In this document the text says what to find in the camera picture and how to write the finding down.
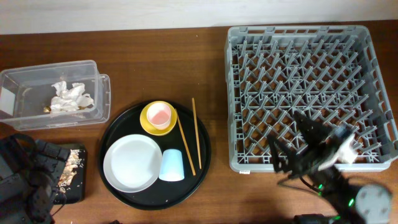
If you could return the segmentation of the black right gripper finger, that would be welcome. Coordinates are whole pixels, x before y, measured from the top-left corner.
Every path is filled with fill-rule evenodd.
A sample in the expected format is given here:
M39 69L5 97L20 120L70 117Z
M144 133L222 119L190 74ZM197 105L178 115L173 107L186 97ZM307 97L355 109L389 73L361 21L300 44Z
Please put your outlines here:
M305 142L309 146L321 144L333 130L321 122L311 120L298 111L294 112L294 120L297 123L298 130L302 133Z
M293 152L282 142L280 142L274 135L267 135L267 141L270 147L272 156L272 164L274 172L289 172L293 170L294 154ZM282 161L279 157L279 153L283 153L286 156L285 161Z

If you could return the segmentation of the light blue cup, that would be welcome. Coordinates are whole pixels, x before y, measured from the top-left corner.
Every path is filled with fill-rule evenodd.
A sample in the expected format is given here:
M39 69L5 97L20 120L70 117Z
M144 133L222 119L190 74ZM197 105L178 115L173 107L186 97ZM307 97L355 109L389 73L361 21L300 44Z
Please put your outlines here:
M159 179L166 182L178 182L185 178L181 151L168 149L163 153Z

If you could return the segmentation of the grey round plate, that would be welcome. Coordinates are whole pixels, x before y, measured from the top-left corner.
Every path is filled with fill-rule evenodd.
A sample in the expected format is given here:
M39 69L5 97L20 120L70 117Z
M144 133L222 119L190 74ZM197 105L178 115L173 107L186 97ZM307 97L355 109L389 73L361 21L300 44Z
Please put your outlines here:
M103 172L114 189L136 193L158 179L161 163L162 151L153 139L130 134L118 139L106 151Z

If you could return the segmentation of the food scraps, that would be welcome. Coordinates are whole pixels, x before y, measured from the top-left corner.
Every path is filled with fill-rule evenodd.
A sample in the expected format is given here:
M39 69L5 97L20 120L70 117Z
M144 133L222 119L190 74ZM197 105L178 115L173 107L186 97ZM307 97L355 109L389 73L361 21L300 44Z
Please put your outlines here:
M70 190L72 180L74 176L77 175L77 168L83 167L81 164L83 159L79 157L79 153L80 150L72 149L70 156L67 159L67 163L58 182L59 191L62 193L66 193L67 190Z

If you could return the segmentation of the white napkin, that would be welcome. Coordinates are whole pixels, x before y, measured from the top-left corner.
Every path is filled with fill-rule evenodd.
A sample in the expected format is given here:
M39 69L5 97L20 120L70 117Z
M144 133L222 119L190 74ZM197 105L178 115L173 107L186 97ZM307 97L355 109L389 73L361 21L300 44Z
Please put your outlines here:
M72 88L68 89L66 81L60 81L52 87L56 94L50 104L50 112L53 114L78 111L95 105L90 94L85 93L84 83L73 83Z

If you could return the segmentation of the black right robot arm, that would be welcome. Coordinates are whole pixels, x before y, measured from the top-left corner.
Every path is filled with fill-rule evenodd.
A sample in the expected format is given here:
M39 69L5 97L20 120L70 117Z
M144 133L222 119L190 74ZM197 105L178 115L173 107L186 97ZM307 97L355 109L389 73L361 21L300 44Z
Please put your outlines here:
M287 181L300 179L307 192L326 200L337 214L296 215L293 223L389 223L392 192L377 182L351 184L335 166L336 161L351 164L357 157L350 128L332 128L299 112L294 120L307 143L303 153L297 154L275 135L267 135L274 171L287 174L278 185L286 187Z

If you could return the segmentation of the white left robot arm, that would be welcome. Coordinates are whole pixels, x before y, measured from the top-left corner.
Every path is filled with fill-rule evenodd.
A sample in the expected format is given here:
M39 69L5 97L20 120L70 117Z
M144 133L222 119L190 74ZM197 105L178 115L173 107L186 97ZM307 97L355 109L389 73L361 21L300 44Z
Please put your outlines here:
M71 150L17 133L1 139L1 223L54 223Z

